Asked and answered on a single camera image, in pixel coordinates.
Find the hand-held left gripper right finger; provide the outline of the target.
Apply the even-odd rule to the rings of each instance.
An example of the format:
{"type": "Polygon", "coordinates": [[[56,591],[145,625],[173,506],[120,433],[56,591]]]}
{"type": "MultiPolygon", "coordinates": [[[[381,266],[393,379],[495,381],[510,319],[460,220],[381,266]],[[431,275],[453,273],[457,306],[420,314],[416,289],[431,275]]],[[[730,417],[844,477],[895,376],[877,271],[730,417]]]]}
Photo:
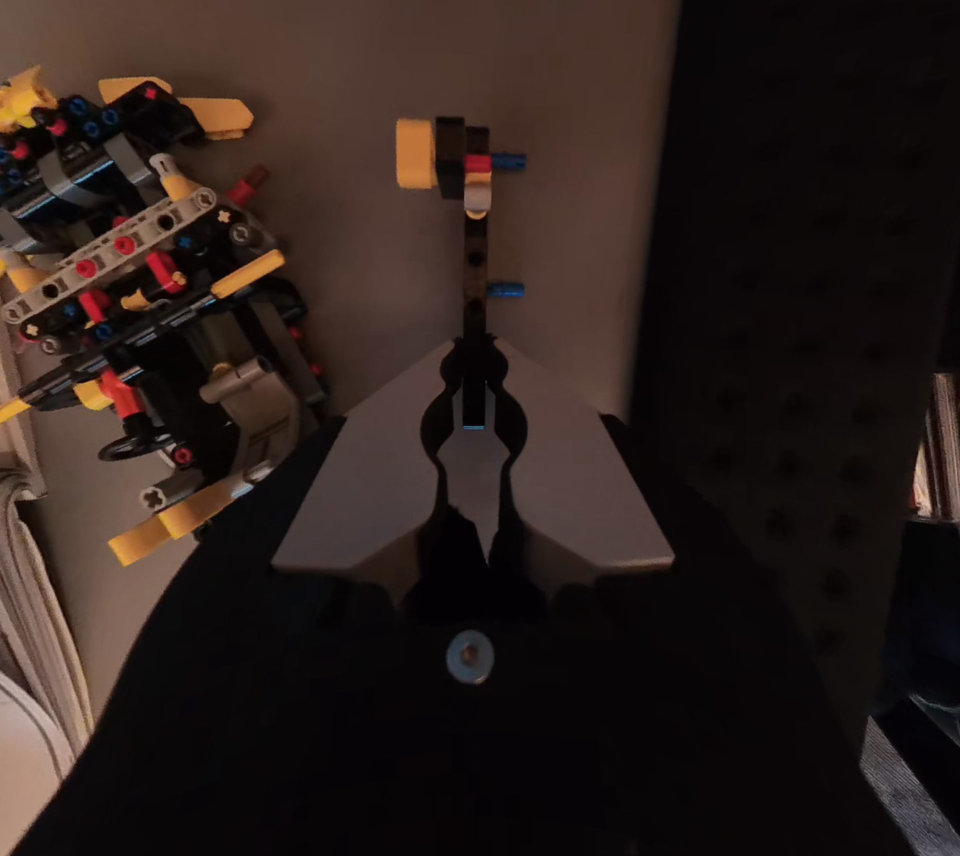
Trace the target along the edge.
{"type": "Polygon", "coordinates": [[[567,586],[670,569],[674,551],[600,411],[509,343],[496,345],[508,366],[503,389],[526,421],[510,494],[531,582],[552,598],[567,586]]]}

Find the partly built lego chassis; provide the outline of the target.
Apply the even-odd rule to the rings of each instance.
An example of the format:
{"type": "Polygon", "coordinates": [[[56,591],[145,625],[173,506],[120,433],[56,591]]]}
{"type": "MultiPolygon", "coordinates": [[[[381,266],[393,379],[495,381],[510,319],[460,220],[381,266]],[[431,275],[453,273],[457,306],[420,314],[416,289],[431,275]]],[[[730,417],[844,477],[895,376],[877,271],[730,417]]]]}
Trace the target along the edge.
{"type": "Polygon", "coordinates": [[[164,460],[139,496],[146,520],[109,543],[128,566],[263,482],[329,394],[306,354],[306,303],[250,206],[269,171],[219,190],[174,154],[241,139],[253,112],[154,75],[98,88],[98,101],[58,96],[40,66],[2,77],[2,334],[55,361],[2,404],[2,424],[111,410],[122,433],[100,462],[164,460]]]}

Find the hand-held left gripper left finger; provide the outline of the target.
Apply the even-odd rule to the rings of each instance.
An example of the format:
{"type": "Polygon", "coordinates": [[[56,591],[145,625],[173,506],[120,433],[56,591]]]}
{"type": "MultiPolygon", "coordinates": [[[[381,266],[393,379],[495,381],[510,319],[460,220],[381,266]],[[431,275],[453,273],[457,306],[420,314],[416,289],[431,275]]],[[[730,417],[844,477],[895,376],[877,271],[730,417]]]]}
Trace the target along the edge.
{"type": "Polygon", "coordinates": [[[441,343],[351,409],[272,558],[281,572],[382,587],[398,605],[419,579],[417,535],[440,477],[422,443],[446,384],[441,343]]]}

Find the open instruction booklet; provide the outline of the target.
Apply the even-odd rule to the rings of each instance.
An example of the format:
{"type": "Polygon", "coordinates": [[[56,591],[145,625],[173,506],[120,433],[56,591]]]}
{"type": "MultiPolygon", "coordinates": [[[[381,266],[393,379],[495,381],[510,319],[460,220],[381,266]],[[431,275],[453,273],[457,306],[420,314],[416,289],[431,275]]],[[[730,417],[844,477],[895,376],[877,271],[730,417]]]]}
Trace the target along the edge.
{"type": "Polygon", "coordinates": [[[1,851],[13,851],[94,730],[74,637],[20,506],[46,494],[25,410],[1,426],[1,851]]]}

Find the black lego frame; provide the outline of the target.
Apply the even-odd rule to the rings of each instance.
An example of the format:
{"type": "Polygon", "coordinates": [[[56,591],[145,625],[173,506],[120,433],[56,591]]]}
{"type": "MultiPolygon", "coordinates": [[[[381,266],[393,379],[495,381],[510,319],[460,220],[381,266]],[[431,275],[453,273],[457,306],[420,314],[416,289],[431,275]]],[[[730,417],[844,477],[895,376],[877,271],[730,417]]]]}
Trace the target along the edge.
{"type": "Polygon", "coordinates": [[[490,131],[471,126],[462,117],[434,120],[435,164],[440,196],[462,206],[462,428],[484,430],[486,418],[486,355],[488,225],[493,205],[493,155],[490,131]]]}

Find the black mesh-back office chair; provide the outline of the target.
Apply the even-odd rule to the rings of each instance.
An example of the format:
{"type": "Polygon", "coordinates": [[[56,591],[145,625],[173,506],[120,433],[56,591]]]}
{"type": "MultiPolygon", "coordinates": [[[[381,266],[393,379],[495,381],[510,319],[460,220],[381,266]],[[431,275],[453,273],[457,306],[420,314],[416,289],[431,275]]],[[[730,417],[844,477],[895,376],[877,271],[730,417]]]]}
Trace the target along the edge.
{"type": "Polygon", "coordinates": [[[681,0],[634,424],[774,576],[849,742],[958,248],[958,0],[681,0]]]}

